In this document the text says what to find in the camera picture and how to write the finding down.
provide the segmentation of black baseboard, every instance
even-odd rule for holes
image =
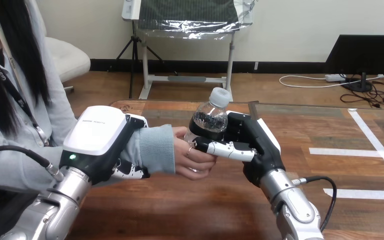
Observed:
[[[120,59],[91,59],[91,71],[112,71],[130,72],[132,60]],[[164,61],[174,71],[178,73],[226,73],[228,69],[227,61]],[[324,73],[324,62],[259,62],[257,70],[254,70],[253,61],[233,62],[233,73],[255,73],[255,74],[322,74]],[[142,72],[142,60],[136,65],[136,71]],[[148,61],[149,73],[168,73],[170,72],[164,64],[158,60]]]

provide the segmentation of woman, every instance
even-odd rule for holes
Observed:
[[[0,28],[9,46],[7,52],[0,40],[0,70],[28,105],[26,110],[25,105],[18,104],[8,81],[0,80],[0,146],[33,150],[58,166],[64,138],[76,119],[45,45],[36,3],[31,1],[0,0]],[[11,54],[14,69],[8,57]],[[44,132],[42,138],[35,122]],[[179,138],[185,132],[185,127],[169,125],[138,130],[121,158],[147,168],[151,174],[177,173],[191,180],[202,179],[216,158],[190,149]],[[23,209],[51,182],[49,174],[24,154],[0,152],[0,235],[14,226]]]

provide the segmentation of white chair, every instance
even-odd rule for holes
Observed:
[[[32,1],[33,7],[37,8],[37,12],[40,13],[36,0],[30,1]],[[68,42],[47,37],[45,22],[41,15],[39,15],[39,18],[42,30],[45,34],[46,45],[49,47],[50,54],[55,62],[56,70],[61,82],[63,83],[89,72],[89,69],[91,68],[91,59],[89,56]],[[65,87],[64,89],[70,92],[74,91],[73,86]]]

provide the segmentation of robotic arm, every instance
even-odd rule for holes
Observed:
[[[224,140],[199,136],[193,142],[202,152],[244,162],[243,173],[267,197],[284,240],[324,239],[319,211],[296,187],[306,179],[288,178],[280,145],[262,119],[256,121],[249,115],[228,111]]]
[[[124,114],[117,108],[86,109],[64,141],[59,170],[51,164],[46,168],[56,184],[41,193],[0,240],[63,240],[92,185],[111,176],[148,178],[145,168],[119,159],[133,132],[147,126],[143,117]],[[228,112],[224,140],[199,136],[194,143],[202,152],[244,162],[243,173],[271,203],[284,240],[324,239],[319,211],[296,188],[306,179],[291,181],[287,177],[279,143],[262,119],[255,121],[249,115]]]
[[[64,240],[92,185],[119,179],[148,178],[144,168],[119,159],[133,132],[148,127],[142,116],[109,106],[92,106],[64,141],[57,179],[21,215],[0,240]]]

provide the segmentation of tripod stand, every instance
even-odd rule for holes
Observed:
[[[142,40],[136,36],[136,29],[135,29],[135,21],[131,21],[131,26],[132,26],[132,29],[133,29],[133,35],[130,36],[130,41],[128,41],[128,43],[126,44],[126,46],[123,48],[123,50],[120,52],[120,54],[118,55],[118,57],[115,59],[116,61],[118,61],[120,59],[120,57],[123,55],[123,53],[126,51],[126,49],[130,46],[131,43],[133,43],[133,49],[132,49],[132,53],[131,53],[131,71],[130,71],[130,89],[129,89],[129,92],[128,92],[128,98],[131,99],[132,98],[132,91],[133,91],[133,78],[134,78],[134,75],[135,75],[135,70],[136,70],[136,64],[138,63],[139,61],[139,55],[138,55],[138,43],[142,43]],[[164,60],[158,56],[158,54],[156,54],[149,46],[146,46],[146,49],[148,49],[148,51],[150,51],[158,60],[160,63],[162,63],[166,69],[169,71],[169,72],[172,72],[174,73],[174,75],[178,76],[179,74],[172,70],[171,68],[169,68],[166,63],[164,62]],[[113,66],[110,66],[109,67],[109,72],[111,72]]]

